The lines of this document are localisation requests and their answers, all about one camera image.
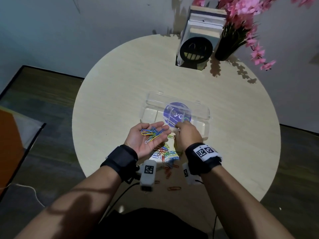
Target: person's left arm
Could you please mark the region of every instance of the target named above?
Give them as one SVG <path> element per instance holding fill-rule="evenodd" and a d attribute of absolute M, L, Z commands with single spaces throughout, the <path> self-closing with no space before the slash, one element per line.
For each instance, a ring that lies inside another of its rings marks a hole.
<path fill-rule="evenodd" d="M 163 125 L 164 122 L 151 125 L 139 123 L 131 128 L 124 145 L 121 146 L 135 158 L 129 161 L 129 167 L 167 138 L 171 131 L 168 125 Z M 152 126 L 165 131 L 146 144 L 141 130 Z M 106 159 L 96 172 L 45 208 L 16 238 L 85 238 L 102 218 L 121 182 L 130 178 L 130 173 L 135 173 L 135 166 L 132 167 L 133 170 L 128 169 L 128 166 L 124 168 L 123 164 L 126 163 L 121 159 Z"/>

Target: round table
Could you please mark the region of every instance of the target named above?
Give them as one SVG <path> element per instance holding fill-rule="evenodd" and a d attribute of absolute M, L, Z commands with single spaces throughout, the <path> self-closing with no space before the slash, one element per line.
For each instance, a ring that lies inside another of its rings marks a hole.
<path fill-rule="evenodd" d="M 147 93 L 200 101 L 210 109 L 209 138 L 223 156 L 223 166 L 257 200 L 276 174 L 280 128 L 274 106 L 263 85 L 235 57 L 212 58 L 203 71 L 175 66 L 177 36 L 151 35 L 131 40 L 100 59 L 78 92 L 72 118 L 75 151 L 86 176 L 123 144 L 129 129 L 140 122 Z M 117 203 L 128 212 L 141 207 L 170 211 L 190 225 L 210 232 L 215 212 L 203 185 L 187 185 L 181 164 L 169 179 L 156 173 L 154 191 L 131 188 Z M 114 200 L 128 187 L 120 186 Z M 180 186 L 179 191 L 168 191 Z M 169 221 L 159 225 L 173 226 Z"/>

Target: purple round sticker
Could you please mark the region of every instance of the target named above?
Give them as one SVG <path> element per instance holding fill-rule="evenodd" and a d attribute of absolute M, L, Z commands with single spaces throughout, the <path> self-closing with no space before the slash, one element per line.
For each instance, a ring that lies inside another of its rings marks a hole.
<path fill-rule="evenodd" d="M 164 120 L 170 126 L 175 126 L 178 122 L 183 122 L 185 120 L 190 121 L 192 116 L 188 107 L 180 102 L 172 102 L 164 109 Z"/>

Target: person's left hand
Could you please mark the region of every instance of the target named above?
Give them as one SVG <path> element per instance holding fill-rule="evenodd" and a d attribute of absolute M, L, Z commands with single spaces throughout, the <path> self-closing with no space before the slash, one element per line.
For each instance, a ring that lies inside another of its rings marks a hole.
<path fill-rule="evenodd" d="M 157 131 L 160 131 L 162 129 L 165 129 L 165 131 L 163 131 L 161 135 L 159 135 L 153 141 L 145 143 L 147 136 L 143 136 L 141 134 L 141 130 L 142 129 L 149 130 L 152 127 L 155 127 Z M 171 130 L 169 130 L 169 126 L 168 125 L 164 126 L 164 122 L 156 122 L 153 124 L 139 123 L 130 129 L 129 135 L 127 136 L 124 144 L 126 146 L 129 146 L 130 148 L 133 148 L 134 151 L 138 154 L 138 158 L 140 159 L 150 154 L 150 152 L 152 152 L 153 149 L 156 146 L 158 146 L 161 142 L 164 142 L 164 140 L 167 138 L 167 135 L 169 135 L 170 133 L 171 133 Z"/>

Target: wall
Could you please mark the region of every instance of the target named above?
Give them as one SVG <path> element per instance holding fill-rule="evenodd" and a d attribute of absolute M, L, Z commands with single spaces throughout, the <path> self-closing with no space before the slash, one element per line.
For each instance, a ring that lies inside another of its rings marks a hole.
<path fill-rule="evenodd" d="M 0 90 L 21 64 L 85 77 L 118 45 L 152 33 L 178 32 L 192 0 L 0 0 Z M 271 71 L 237 56 L 259 77 L 280 123 L 319 132 L 319 1 L 309 10 L 278 0 L 258 18 Z"/>

